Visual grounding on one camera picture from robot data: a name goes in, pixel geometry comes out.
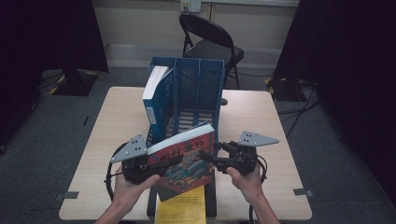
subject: book cover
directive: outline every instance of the book cover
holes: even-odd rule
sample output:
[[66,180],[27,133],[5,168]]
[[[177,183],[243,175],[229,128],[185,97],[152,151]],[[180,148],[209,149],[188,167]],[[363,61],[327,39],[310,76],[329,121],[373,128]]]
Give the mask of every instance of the book cover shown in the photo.
[[162,202],[212,181],[212,164],[201,160],[199,151],[213,153],[214,142],[215,130],[206,124],[148,148],[148,165],[183,155],[181,163],[169,167],[156,184]]
[[173,111],[172,71],[167,66],[154,66],[145,91],[143,103],[146,108],[153,142],[161,142]]

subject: wall outlet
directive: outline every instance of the wall outlet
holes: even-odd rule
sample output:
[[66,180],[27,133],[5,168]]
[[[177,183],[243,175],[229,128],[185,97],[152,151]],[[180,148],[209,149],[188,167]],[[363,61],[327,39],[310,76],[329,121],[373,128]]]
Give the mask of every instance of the wall outlet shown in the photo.
[[201,12],[200,1],[180,1],[180,11],[182,12]]

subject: red book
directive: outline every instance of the red book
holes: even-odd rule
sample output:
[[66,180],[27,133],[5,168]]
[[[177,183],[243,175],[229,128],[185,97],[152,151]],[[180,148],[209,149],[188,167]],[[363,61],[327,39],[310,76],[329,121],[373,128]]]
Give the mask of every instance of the red book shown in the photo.
[[210,124],[199,125],[148,148],[148,165],[179,159],[156,184],[160,200],[166,201],[183,192],[212,181],[212,164],[200,159],[199,151],[213,153],[215,130]]

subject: table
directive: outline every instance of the table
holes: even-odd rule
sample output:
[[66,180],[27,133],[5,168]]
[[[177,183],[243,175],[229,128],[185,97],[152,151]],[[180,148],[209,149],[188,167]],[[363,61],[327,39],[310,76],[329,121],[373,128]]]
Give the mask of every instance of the table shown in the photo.
[[[104,180],[111,155],[138,133],[146,139],[149,131],[149,120],[142,102],[143,90],[113,87],[108,91],[68,190],[77,191],[78,197],[64,199],[59,213],[61,219],[97,219],[110,205]],[[237,140],[244,130],[279,139],[279,144],[257,148],[268,163],[264,193],[280,220],[311,218],[312,211],[306,196],[296,196],[293,191],[302,189],[303,185],[271,95],[266,91],[223,91],[222,96],[228,104],[220,110],[219,140]],[[228,156],[224,150],[219,155]],[[113,165],[113,174],[119,166],[120,163]],[[231,178],[216,172],[216,184],[218,215],[213,219],[247,220],[248,203],[232,185]],[[146,215],[148,198],[149,190],[146,190],[134,210],[124,219],[150,220]]]

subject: black chair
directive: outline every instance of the black chair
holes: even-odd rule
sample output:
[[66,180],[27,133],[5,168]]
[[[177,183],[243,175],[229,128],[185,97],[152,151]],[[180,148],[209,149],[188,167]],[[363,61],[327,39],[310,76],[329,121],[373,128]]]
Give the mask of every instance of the black chair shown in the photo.
[[[236,65],[244,58],[245,52],[233,45],[231,36],[214,22],[189,13],[181,14],[179,21],[185,34],[183,57],[224,60],[224,85],[227,77],[232,77],[236,80],[236,87],[239,89]],[[191,34],[201,37],[202,40],[194,45]],[[229,75],[232,69],[235,72],[234,76]]]

